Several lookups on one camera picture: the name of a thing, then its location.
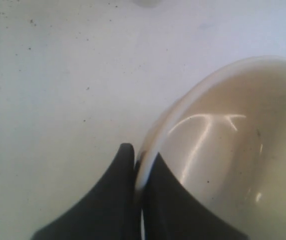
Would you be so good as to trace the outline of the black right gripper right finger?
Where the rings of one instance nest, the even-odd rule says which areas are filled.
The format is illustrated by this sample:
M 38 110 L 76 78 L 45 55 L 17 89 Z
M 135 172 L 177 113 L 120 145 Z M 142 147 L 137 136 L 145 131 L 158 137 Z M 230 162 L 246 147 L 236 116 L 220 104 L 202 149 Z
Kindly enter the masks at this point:
M 247 240 L 249 237 L 198 202 L 157 155 L 144 190 L 147 240 Z

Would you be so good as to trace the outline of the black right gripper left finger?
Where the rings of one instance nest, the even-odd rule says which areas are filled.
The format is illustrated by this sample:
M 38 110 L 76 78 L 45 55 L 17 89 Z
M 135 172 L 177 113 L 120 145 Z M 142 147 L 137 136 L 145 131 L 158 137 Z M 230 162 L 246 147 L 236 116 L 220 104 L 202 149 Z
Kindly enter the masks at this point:
M 34 233 L 34 240 L 139 240 L 134 205 L 134 148 L 120 145 L 112 163 L 73 207 Z

